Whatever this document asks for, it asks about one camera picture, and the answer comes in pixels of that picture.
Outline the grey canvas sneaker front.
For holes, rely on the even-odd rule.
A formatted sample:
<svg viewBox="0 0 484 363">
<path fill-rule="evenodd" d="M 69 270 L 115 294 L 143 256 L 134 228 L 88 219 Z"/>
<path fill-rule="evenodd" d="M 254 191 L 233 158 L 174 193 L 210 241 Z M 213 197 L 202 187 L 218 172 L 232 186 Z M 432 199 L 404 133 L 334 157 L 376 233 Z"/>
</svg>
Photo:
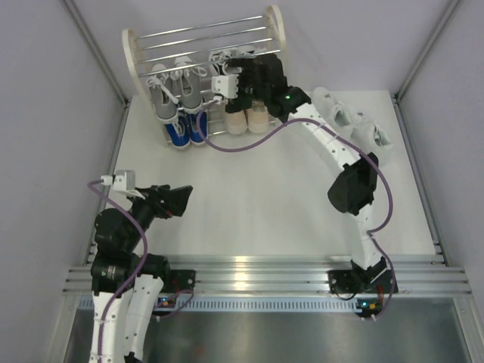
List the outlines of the grey canvas sneaker front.
<svg viewBox="0 0 484 363">
<path fill-rule="evenodd" d="M 175 88 L 180 91 L 180 101 L 186 113 L 196 114 L 203 104 L 201 79 L 207 75 L 205 68 L 192 67 L 194 61 L 189 56 L 177 57 L 174 60 L 176 70 L 171 78 Z"/>
</svg>

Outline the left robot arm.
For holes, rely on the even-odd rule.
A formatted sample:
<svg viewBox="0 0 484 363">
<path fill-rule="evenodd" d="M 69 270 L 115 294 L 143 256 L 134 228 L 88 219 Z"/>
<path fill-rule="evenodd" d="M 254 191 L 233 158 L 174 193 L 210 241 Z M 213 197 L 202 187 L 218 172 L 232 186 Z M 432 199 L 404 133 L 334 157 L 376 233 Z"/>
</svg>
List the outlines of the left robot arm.
<svg viewBox="0 0 484 363">
<path fill-rule="evenodd" d="M 183 216 L 192 191 L 190 185 L 135 188 L 130 209 L 106 199 L 109 208 L 95 219 L 91 362 L 143 360 L 158 296 L 172 284 L 169 260 L 149 253 L 146 232 L 155 219 Z"/>
</svg>

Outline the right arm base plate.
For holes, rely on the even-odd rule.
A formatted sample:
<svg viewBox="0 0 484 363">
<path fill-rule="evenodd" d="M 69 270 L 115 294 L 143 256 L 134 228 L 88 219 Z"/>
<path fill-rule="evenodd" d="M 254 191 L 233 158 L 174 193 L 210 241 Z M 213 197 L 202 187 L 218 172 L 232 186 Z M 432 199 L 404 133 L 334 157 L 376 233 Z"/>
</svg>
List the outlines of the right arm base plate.
<svg viewBox="0 0 484 363">
<path fill-rule="evenodd" d="M 358 294 L 389 294 L 399 292 L 398 284 L 388 269 L 375 276 L 360 274 L 356 270 L 331 270 L 328 272 L 330 292 L 339 296 Z"/>
</svg>

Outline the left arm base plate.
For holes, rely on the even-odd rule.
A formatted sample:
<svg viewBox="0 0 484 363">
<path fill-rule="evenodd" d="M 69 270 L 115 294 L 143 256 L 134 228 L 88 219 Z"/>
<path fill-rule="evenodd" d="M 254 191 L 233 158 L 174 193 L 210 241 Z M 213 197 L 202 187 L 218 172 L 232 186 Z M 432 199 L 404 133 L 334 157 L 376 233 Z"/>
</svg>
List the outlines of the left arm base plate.
<svg viewBox="0 0 484 363">
<path fill-rule="evenodd" d="M 193 290 L 196 283 L 196 271 L 190 269 L 171 270 L 164 280 L 162 293 L 174 294 L 182 290 Z"/>
</svg>

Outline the blue canvas sneaker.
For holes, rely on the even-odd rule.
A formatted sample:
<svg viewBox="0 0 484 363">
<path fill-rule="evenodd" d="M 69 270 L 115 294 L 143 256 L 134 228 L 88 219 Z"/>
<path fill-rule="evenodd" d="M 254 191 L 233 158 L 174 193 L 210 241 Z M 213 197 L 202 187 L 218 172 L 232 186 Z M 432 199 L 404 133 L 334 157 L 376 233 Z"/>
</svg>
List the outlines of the blue canvas sneaker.
<svg viewBox="0 0 484 363">
<path fill-rule="evenodd" d="M 204 139 L 208 136 L 208 113 L 200 110 L 197 114 L 187 115 L 191 142 L 197 146 L 205 144 Z"/>
<path fill-rule="evenodd" d="M 185 149 L 190 143 L 190 135 L 186 117 L 177 113 L 173 118 L 164 122 L 166 131 L 172 142 L 172 146 L 177 149 Z"/>
</svg>

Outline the black white sneaker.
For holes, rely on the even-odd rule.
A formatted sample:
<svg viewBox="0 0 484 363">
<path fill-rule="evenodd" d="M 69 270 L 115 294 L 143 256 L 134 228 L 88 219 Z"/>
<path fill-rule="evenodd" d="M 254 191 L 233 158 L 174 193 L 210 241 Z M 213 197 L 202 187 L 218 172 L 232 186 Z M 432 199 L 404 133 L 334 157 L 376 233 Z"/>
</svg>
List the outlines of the black white sneaker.
<svg viewBox="0 0 484 363">
<path fill-rule="evenodd" d="M 209 53 L 210 62 L 209 70 L 212 76 L 227 76 L 232 74 L 240 74 L 242 69 L 240 67 L 228 66 L 228 60 L 238 55 L 236 48 L 227 48 L 218 51 L 211 51 Z"/>
<path fill-rule="evenodd" d="M 242 46 L 236 47 L 234 58 L 244 59 L 244 58 L 255 57 L 258 53 L 259 53 L 258 48 L 252 45 L 242 45 Z"/>
</svg>

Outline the beige lace sneaker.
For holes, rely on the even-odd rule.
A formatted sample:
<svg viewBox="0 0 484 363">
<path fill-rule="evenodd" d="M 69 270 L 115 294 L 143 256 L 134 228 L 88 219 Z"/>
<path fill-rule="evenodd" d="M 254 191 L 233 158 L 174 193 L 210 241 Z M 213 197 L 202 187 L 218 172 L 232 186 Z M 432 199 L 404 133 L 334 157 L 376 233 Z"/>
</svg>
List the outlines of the beige lace sneaker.
<svg viewBox="0 0 484 363">
<path fill-rule="evenodd" d="M 226 131 L 230 135 L 241 135 L 247 130 L 247 118 L 245 112 L 224 113 L 223 120 Z"/>
<path fill-rule="evenodd" d="M 268 131 L 270 114 L 262 102 L 253 102 L 252 107 L 247 110 L 247 125 L 250 132 L 254 134 Z"/>
</svg>

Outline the grey canvas sneaker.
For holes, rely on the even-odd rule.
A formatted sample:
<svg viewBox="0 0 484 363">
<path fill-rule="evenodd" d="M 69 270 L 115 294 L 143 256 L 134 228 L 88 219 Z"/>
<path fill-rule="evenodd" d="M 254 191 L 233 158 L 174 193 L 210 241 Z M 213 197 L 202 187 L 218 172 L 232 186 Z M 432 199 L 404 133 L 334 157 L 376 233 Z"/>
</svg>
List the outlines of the grey canvas sneaker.
<svg viewBox="0 0 484 363">
<path fill-rule="evenodd" d="M 175 124 L 178 118 L 178 99 L 173 94 L 173 80 L 170 73 L 160 73 L 167 70 L 163 64 L 155 64 L 151 75 L 146 80 L 157 117 L 164 124 Z"/>
<path fill-rule="evenodd" d="M 192 67 L 194 61 L 189 56 L 177 57 L 174 60 L 176 70 L 171 78 L 175 88 L 180 91 L 180 101 L 186 113 L 196 114 L 203 104 L 201 79 L 207 75 L 205 68 Z"/>
</svg>

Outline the grey canvas sneaker back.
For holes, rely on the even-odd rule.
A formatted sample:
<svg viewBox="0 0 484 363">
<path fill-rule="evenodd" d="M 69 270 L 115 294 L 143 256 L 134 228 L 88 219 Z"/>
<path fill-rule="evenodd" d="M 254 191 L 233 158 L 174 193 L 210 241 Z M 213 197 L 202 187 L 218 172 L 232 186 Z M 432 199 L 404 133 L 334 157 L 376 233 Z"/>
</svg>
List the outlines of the grey canvas sneaker back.
<svg viewBox="0 0 484 363">
<path fill-rule="evenodd" d="M 175 124 L 178 118 L 178 99 L 173 94 L 173 80 L 170 73 L 160 73 L 167 70 L 163 64 L 155 64 L 151 75 L 146 80 L 157 117 L 164 124 Z"/>
</svg>

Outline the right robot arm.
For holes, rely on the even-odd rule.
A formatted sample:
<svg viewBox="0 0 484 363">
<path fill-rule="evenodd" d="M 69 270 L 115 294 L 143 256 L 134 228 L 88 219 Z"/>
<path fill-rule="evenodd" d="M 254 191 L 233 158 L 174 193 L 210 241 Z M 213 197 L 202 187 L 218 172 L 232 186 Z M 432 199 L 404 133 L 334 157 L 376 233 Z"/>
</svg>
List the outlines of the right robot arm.
<svg viewBox="0 0 484 363">
<path fill-rule="evenodd" d="M 264 104 L 268 113 L 283 125 L 294 124 L 306 142 L 331 169 L 334 183 L 327 192 L 338 212 L 351 216 L 358 236 L 351 251 L 354 285 L 364 292 L 381 282 L 386 262 L 369 236 L 372 203 L 377 186 L 378 159 L 350 147 L 317 111 L 311 98 L 291 86 L 281 60 L 275 54 L 251 54 L 228 60 L 228 84 L 222 94 L 228 99 L 226 111 L 245 110 L 253 101 Z"/>
</svg>

